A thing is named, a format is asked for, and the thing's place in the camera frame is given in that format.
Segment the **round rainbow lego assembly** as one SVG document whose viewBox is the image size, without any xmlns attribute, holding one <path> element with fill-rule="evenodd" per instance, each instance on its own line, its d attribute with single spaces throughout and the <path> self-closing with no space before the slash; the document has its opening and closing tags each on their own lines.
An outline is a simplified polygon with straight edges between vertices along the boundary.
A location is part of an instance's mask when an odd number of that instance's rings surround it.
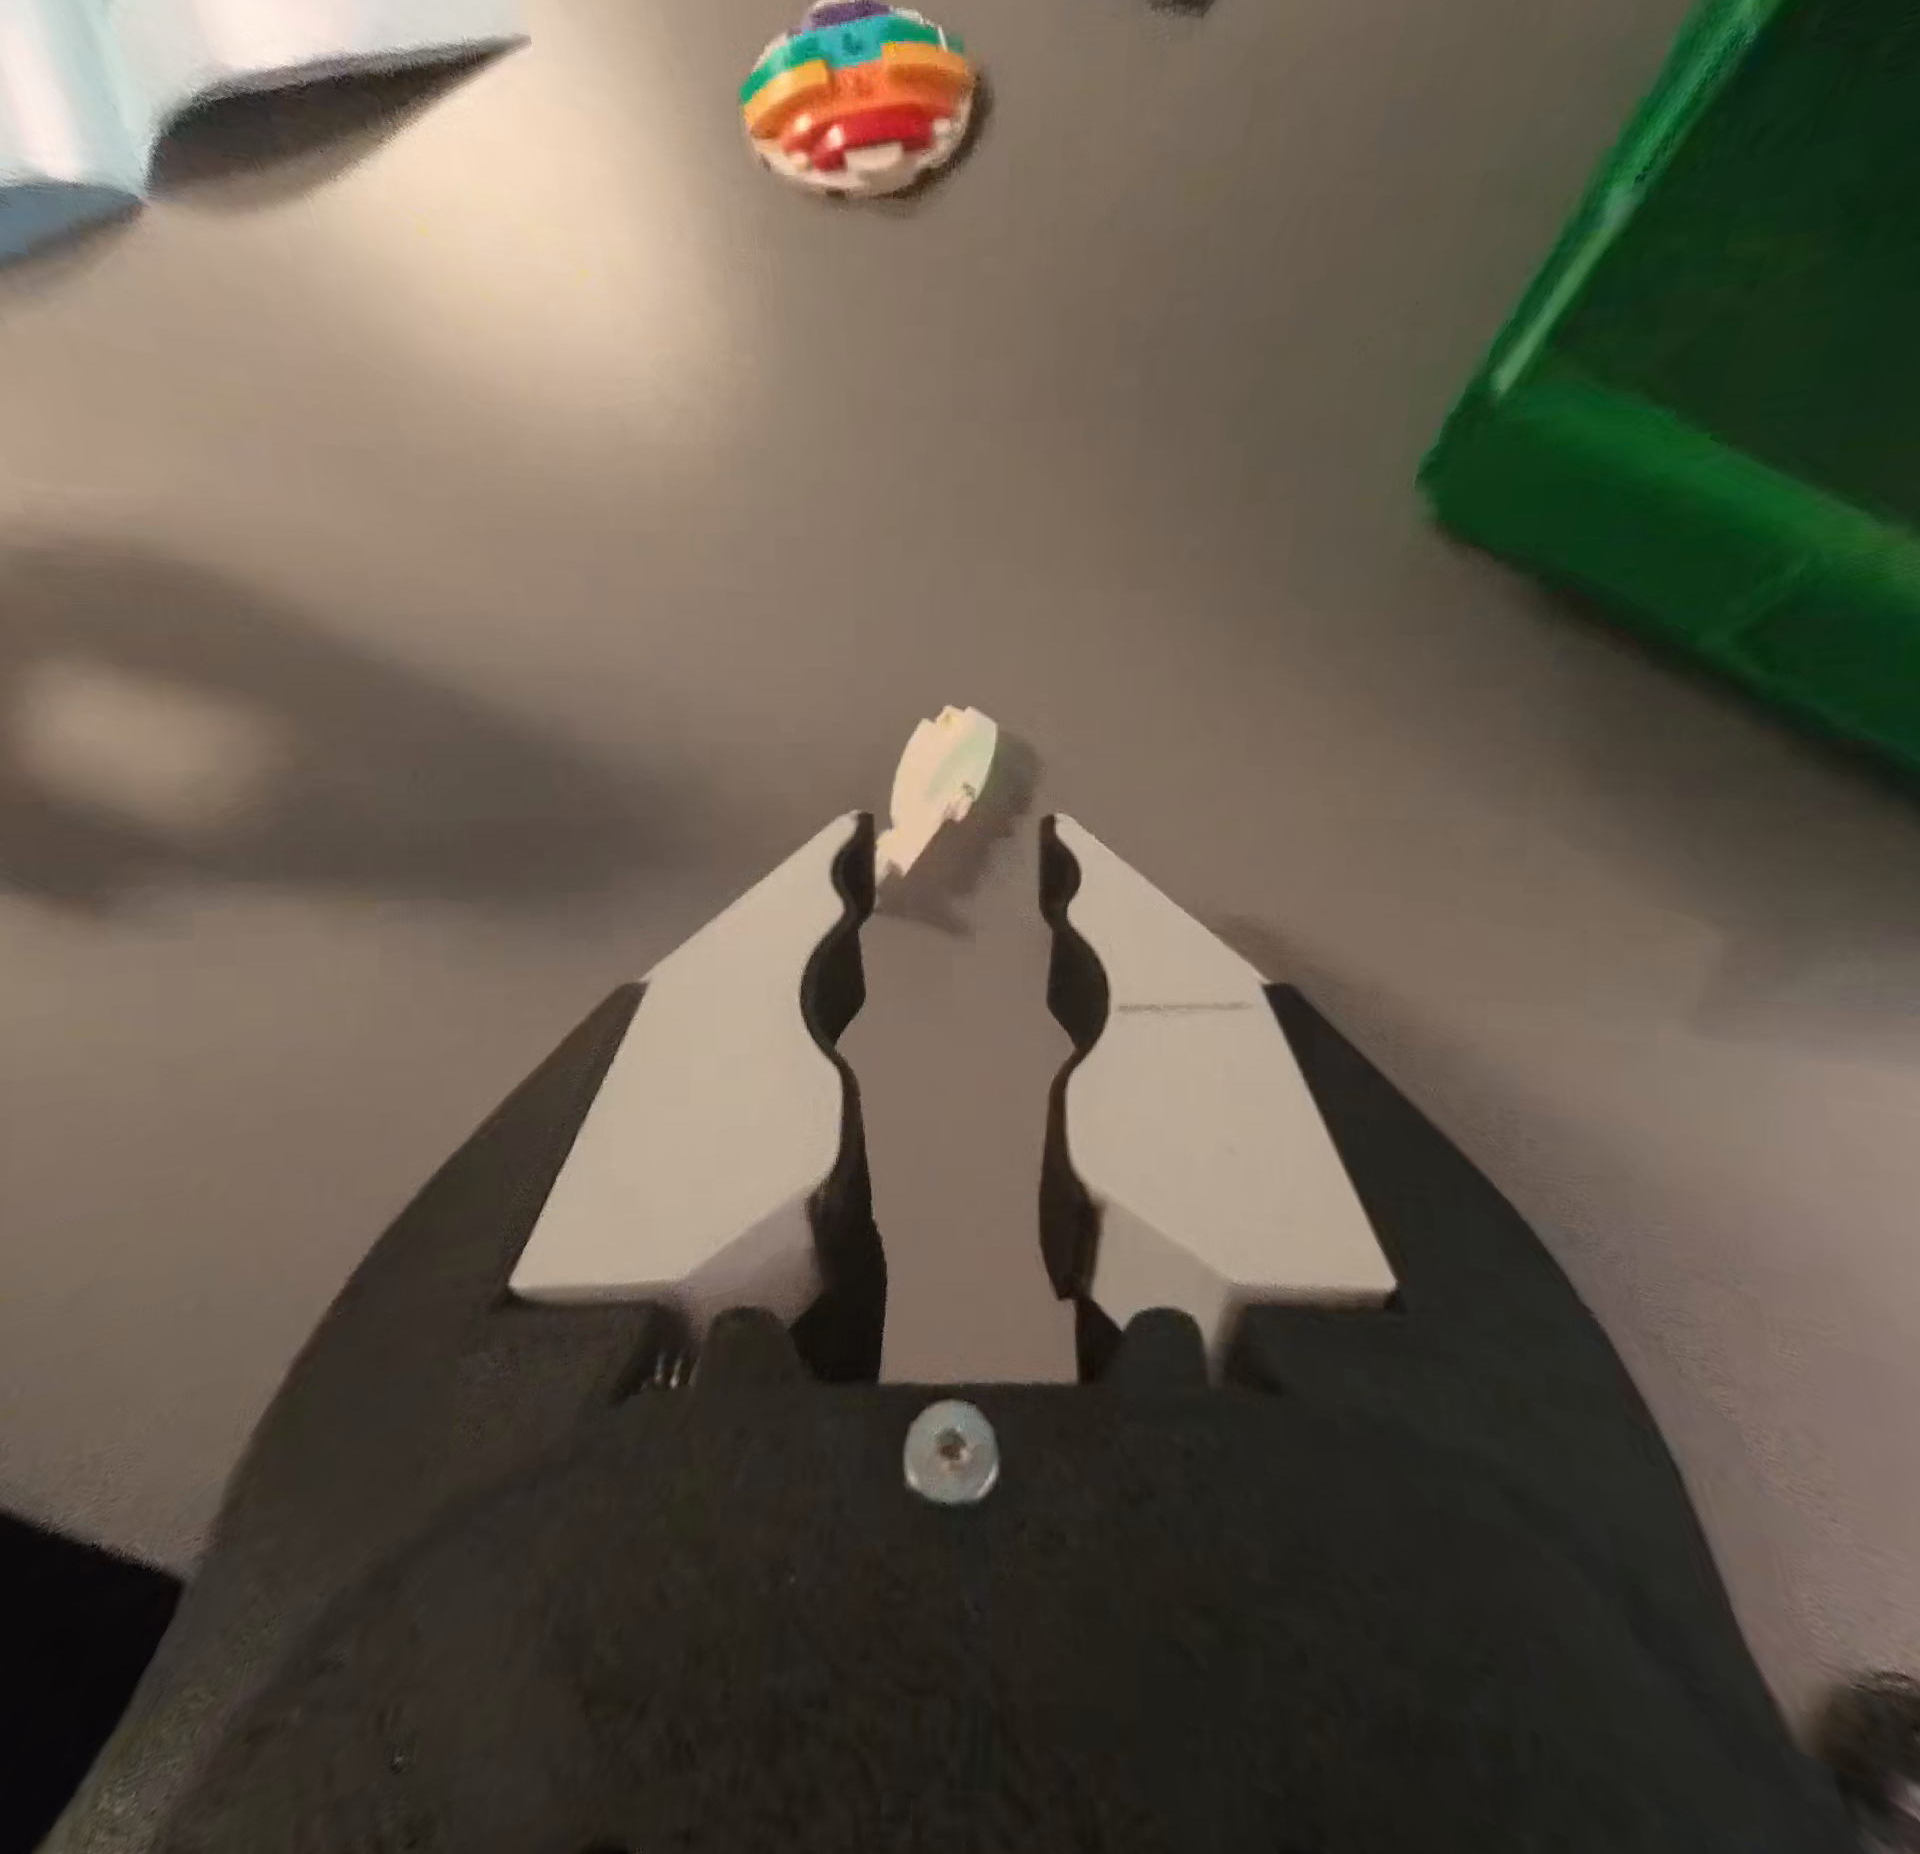
<svg viewBox="0 0 1920 1854">
<path fill-rule="evenodd" d="M 959 31 L 891 0 L 813 0 L 735 87 L 753 157 L 796 192 L 886 200 L 967 145 L 980 74 Z"/>
</svg>

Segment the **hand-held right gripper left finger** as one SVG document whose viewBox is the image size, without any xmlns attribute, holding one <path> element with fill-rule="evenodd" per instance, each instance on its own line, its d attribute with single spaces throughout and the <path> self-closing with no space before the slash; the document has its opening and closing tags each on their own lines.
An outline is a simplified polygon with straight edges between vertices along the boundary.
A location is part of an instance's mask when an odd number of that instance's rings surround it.
<svg viewBox="0 0 1920 1854">
<path fill-rule="evenodd" d="M 685 1348 L 761 1306 L 818 1376 L 880 1368 L 886 1250 L 835 1053 L 870 905 L 877 820 L 835 814 L 641 975 L 508 1295 L 658 1303 Z"/>
</svg>

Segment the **small white lego leg piece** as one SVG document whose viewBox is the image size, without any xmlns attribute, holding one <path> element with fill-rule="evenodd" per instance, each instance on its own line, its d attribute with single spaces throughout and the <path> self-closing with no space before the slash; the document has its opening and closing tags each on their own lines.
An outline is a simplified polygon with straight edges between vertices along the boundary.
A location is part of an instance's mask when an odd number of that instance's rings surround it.
<svg viewBox="0 0 1920 1854">
<path fill-rule="evenodd" d="M 999 726 L 980 708 L 942 708 L 897 750 L 886 824 L 877 833 L 877 882 L 897 882 L 959 824 L 996 783 Z"/>
</svg>

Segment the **green plastic bin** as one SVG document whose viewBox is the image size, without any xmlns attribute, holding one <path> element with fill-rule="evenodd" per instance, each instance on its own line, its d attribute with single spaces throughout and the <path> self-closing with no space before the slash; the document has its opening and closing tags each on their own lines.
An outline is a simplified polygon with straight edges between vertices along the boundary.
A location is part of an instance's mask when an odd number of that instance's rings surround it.
<svg viewBox="0 0 1920 1854">
<path fill-rule="evenodd" d="M 1912 783 L 1920 0 L 1694 0 L 1421 493 Z"/>
</svg>

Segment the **open light blue instruction booklet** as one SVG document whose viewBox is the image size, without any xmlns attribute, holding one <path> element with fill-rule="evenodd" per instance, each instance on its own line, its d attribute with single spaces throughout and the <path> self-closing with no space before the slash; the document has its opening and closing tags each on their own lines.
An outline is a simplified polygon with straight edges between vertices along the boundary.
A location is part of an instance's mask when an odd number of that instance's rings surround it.
<svg viewBox="0 0 1920 1854">
<path fill-rule="evenodd" d="M 209 117 L 520 45 L 508 0 L 0 0 L 0 260 L 148 208 Z"/>
</svg>

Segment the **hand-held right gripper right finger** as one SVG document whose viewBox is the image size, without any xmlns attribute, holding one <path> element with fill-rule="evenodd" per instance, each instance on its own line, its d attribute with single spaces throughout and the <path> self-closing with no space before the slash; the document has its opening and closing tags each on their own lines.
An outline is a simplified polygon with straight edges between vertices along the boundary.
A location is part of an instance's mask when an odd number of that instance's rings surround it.
<svg viewBox="0 0 1920 1854">
<path fill-rule="evenodd" d="M 1384 1306 L 1397 1271 L 1271 975 L 1074 814 L 1036 824 L 1036 914 L 1068 1026 L 1036 1248 L 1082 1376 L 1145 1312 L 1182 1312 L 1219 1382 L 1260 1306 Z"/>
</svg>

